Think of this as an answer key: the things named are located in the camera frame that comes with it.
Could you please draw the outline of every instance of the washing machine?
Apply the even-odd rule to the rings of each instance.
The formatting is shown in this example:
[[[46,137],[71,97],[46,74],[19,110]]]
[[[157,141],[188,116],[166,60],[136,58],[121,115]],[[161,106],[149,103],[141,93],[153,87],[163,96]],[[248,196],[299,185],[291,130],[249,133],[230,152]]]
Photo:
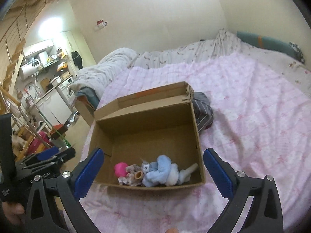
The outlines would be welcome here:
[[[64,100],[64,102],[69,106],[68,100],[70,98],[70,90],[69,90],[69,85],[73,83],[73,78],[70,76],[68,79],[66,79],[62,84],[60,84],[56,90],[61,96],[61,98]]]

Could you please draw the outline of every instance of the orange stripe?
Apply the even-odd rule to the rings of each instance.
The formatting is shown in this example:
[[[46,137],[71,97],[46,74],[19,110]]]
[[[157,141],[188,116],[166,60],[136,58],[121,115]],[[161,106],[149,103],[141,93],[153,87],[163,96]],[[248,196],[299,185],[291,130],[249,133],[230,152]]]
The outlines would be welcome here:
[[[257,39],[258,39],[259,47],[263,49],[262,37],[261,37],[261,36],[258,36]]]

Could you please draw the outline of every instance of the metal screw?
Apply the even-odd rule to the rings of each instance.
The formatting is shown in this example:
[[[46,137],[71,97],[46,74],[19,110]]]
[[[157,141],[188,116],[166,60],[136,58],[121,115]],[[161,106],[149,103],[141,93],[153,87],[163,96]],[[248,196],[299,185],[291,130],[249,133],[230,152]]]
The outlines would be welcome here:
[[[40,175],[36,175],[35,178],[34,178],[34,180],[35,180],[35,181],[41,180],[41,176],[40,176]]]
[[[267,179],[269,180],[269,181],[273,181],[274,179],[273,179],[273,176],[271,176],[271,175],[267,175]]]
[[[70,172],[66,171],[66,172],[63,172],[63,177],[64,178],[68,178],[70,176]]]
[[[243,171],[238,171],[237,172],[237,175],[239,176],[239,177],[241,177],[241,178],[244,178],[245,177],[245,172],[243,172]]]

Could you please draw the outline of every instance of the pink blanket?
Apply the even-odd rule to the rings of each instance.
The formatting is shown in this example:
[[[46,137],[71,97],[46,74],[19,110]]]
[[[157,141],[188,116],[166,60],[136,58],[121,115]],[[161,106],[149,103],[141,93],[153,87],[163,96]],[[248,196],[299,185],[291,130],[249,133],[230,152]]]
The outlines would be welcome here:
[[[234,53],[191,65],[126,70],[105,89],[99,107],[120,96],[178,81],[188,82],[211,99],[214,124],[200,136],[202,148],[213,147],[235,170],[250,177],[272,175],[284,228],[290,231],[310,207],[311,101],[283,76]],[[92,130],[81,160],[87,156]],[[80,201],[101,232],[162,233],[176,226],[205,233],[227,203],[208,172],[206,176],[204,186],[156,193],[94,183]],[[234,232],[241,225],[239,221]]]

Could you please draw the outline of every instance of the pink ball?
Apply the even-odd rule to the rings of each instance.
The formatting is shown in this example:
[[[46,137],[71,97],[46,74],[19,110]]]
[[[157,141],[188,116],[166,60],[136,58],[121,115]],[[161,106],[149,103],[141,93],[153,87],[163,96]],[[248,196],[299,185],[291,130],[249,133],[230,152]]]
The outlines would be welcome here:
[[[126,175],[128,174],[125,170],[125,168],[128,167],[127,163],[117,163],[114,166],[114,174],[119,178],[119,177],[126,177]]]

